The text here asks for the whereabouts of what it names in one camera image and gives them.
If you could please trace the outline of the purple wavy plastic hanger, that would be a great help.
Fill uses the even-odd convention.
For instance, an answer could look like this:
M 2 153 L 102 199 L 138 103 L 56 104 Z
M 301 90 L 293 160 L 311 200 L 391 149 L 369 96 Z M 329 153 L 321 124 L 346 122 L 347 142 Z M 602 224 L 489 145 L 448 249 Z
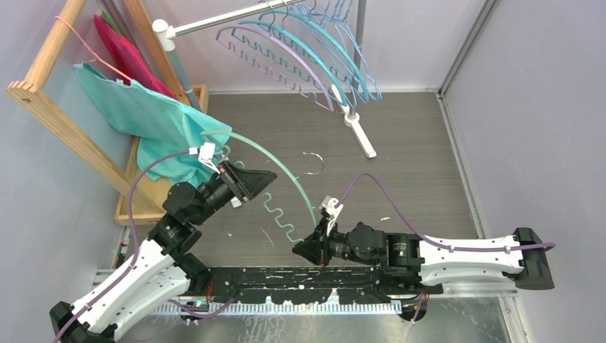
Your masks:
M 326 109 L 334 111 L 331 91 L 312 66 L 315 57 L 305 57 L 295 43 L 285 40 L 292 35 L 274 21 L 243 20 L 218 30 L 215 37 L 226 49 L 252 68 L 289 90 Z

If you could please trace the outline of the teal wavy plastic hanger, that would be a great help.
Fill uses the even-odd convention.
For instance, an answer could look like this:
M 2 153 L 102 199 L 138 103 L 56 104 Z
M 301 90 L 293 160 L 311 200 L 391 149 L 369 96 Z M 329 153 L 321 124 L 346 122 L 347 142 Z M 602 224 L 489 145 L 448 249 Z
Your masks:
M 362 55 L 361 44 L 349 27 L 352 1 L 328 1 L 324 6 L 292 4 L 266 11 L 252 22 L 275 36 L 310 66 L 326 75 L 327 82 L 343 88 L 342 104 L 357 105 L 382 98 Z

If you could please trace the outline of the light blue wire hanger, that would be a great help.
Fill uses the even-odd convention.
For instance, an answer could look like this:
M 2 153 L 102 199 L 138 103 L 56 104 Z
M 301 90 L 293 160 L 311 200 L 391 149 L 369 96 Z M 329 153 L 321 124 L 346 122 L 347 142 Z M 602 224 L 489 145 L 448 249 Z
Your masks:
M 324 6 L 313 1 L 297 7 L 319 55 L 348 93 L 349 106 L 377 99 L 371 90 L 376 84 L 362 56 L 365 6 L 365 1 L 328 1 Z
M 379 101 L 382 93 L 364 56 L 364 29 L 367 18 L 367 1 L 342 1 L 339 6 L 339 23 L 336 25 L 346 52 L 354 66 L 346 70 L 351 78 L 348 81 L 350 93 L 348 101 L 357 105 L 358 102 L 368 103 L 370 100 Z
M 382 98 L 363 54 L 366 12 L 366 1 L 334 1 L 326 13 L 327 28 L 334 36 L 334 42 L 328 43 L 327 53 L 336 68 L 335 76 L 345 88 L 345 101 L 350 107 Z

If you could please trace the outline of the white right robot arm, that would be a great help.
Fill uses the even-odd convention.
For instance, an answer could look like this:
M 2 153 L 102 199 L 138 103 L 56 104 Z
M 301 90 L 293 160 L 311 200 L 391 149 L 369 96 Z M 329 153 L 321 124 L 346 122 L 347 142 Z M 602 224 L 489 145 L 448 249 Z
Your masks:
M 359 222 L 341 233 L 321 222 L 292 251 L 308 262 L 326 267 L 338 258 L 378 267 L 394 277 L 405 293 L 449 282 L 506 282 L 518 289 L 554 289 L 543 242 L 528 227 L 492 239 L 422 239 L 416 234 L 387 233 Z

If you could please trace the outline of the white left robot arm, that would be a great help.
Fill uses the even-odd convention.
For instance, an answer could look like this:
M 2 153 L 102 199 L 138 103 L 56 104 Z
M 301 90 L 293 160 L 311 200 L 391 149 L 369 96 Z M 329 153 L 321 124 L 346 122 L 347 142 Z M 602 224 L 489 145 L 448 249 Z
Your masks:
M 74 303 L 58 302 L 49 312 L 55 342 L 116 342 L 162 302 L 209 288 L 209 271 L 190 249 L 203 224 L 233 198 L 247 202 L 275 179 L 272 171 L 218 165 L 198 187 L 173 185 L 163 203 L 165 215 L 112 275 Z

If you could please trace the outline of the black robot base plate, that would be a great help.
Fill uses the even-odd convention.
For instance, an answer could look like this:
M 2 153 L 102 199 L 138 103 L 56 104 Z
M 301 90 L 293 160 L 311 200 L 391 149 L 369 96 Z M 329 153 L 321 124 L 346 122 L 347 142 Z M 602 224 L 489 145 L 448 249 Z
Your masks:
M 422 319 L 443 287 L 406 283 L 376 267 L 212 267 L 182 295 L 200 314 L 396 314 Z

